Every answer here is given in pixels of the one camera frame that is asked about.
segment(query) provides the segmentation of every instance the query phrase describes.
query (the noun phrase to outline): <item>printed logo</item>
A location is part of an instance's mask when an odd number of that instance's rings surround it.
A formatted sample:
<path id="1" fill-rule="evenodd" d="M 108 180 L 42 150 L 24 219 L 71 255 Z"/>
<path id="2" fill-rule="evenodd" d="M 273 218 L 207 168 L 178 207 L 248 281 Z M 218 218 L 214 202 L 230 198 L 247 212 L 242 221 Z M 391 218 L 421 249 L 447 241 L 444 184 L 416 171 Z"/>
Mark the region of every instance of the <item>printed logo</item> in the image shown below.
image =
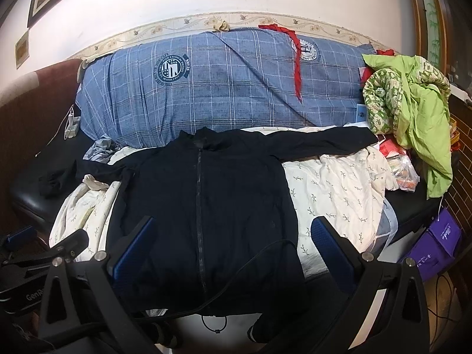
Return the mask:
<path id="1" fill-rule="evenodd" d="M 177 81 L 181 77 L 188 77 L 190 73 L 190 60 L 187 55 L 165 54 L 156 62 L 154 68 L 154 78 L 164 86 L 169 86 L 171 82 Z"/>
<path id="2" fill-rule="evenodd" d="M 42 289 L 36 290 L 36 292 L 32 294 L 27 294 L 27 300 L 32 301 L 36 298 L 40 298 L 42 296 Z"/>
<path id="3" fill-rule="evenodd" d="M 451 227 L 449 226 L 449 224 L 446 225 L 444 231 L 442 232 L 441 234 L 441 239 L 448 239 L 448 235 L 451 234 Z"/>
<path id="4" fill-rule="evenodd" d="M 301 54 L 300 58 L 305 61 L 313 61 L 318 57 L 318 50 L 316 47 L 308 41 L 300 40 Z M 292 48 L 296 51 L 296 46 L 292 40 Z"/>
<path id="5" fill-rule="evenodd" d="M 431 254 L 428 254 L 426 257 L 421 257 L 419 261 L 417 262 L 417 266 L 420 267 L 422 264 L 424 264 L 429 258 L 431 258 Z"/>

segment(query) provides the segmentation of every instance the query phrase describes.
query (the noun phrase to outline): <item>jacket collar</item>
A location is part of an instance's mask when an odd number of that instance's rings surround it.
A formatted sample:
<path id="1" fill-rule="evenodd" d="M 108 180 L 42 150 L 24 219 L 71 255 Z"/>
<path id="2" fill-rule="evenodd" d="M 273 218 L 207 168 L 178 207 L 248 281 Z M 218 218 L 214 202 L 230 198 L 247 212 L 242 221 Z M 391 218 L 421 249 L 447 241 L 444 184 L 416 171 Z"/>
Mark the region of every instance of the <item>jacket collar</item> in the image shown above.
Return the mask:
<path id="1" fill-rule="evenodd" d="M 180 131 L 178 139 L 187 146 L 193 146 L 201 150 L 222 150 L 231 145 L 231 139 L 226 132 L 215 132 L 206 127 L 198 129 L 195 135 Z"/>

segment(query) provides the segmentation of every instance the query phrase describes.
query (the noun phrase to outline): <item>decorative wallpaper border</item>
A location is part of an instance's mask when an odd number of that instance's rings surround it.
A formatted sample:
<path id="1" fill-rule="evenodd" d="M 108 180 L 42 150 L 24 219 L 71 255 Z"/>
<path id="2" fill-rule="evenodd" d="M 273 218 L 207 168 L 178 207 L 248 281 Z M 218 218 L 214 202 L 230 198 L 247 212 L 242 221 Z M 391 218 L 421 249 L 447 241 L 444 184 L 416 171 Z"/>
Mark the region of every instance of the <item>decorative wallpaper border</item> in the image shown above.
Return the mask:
<path id="1" fill-rule="evenodd" d="M 297 33 L 305 36 L 321 37 L 323 39 L 335 40 L 356 46 L 369 43 L 376 49 L 388 49 L 383 44 L 360 33 L 326 22 L 310 20 L 303 17 L 263 12 L 216 12 L 174 17 L 142 25 L 97 42 L 75 53 L 70 58 L 81 58 L 91 61 L 118 49 L 137 44 L 162 40 L 177 35 L 183 36 L 214 30 L 214 24 L 221 21 L 226 21 L 230 25 L 230 28 L 278 24 L 295 30 Z"/>

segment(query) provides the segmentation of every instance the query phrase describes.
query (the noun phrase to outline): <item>black cushion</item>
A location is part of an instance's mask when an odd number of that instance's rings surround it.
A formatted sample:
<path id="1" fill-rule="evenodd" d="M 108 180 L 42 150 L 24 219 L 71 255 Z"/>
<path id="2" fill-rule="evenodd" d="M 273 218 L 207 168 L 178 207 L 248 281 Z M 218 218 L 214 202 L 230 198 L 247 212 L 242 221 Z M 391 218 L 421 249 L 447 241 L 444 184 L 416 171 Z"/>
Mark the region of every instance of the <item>black cushion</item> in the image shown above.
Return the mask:
<path id="1" fill-rule="evenodd" d="M 398 232 L 393 242 L 410 232 L 416 232 L 423 224 L 429 224 L 440 205 L 440 198 L 426 200 L 426 181 L 423 179 L 416 185 L 414 192 L 400 189 L 386 191 L 385 198 L 395 210 L 398 220 Z"/>
<path id="2" fill-rule="evenodd" d="M 48 236 L 56 215 L 64 199 L 76 188 L 68 183 L 65 192 L 57 197 L 46 199 L 39 194 L 39 177 L 66 166 L 82 158 L 94 143 L 85 133 L 79 131 L 76 137 L 64 140 L 61 129 L 54 140 L 15 178 L 10 187 L 13 209 L 24 224 L 32 224 Z"/>

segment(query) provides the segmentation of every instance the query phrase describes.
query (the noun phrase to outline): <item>white wall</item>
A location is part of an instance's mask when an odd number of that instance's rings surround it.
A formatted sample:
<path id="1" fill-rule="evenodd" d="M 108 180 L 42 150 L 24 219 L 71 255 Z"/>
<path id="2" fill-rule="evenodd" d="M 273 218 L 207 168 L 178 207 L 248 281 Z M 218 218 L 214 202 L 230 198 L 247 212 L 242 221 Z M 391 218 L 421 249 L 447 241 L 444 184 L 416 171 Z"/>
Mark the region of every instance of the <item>white wall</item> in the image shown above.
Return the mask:
<path id="1" fill-rule="evenodd" d="M 255 11 L 343 26 L 404 54 L 415 50 L 411 0 L 62 0 L 30 28 L 30 57 L 16 70 L 15 43 L 31 0 L 18 0 L 0 28 L 0 89 L 113 34 L 187 14 Z"/>

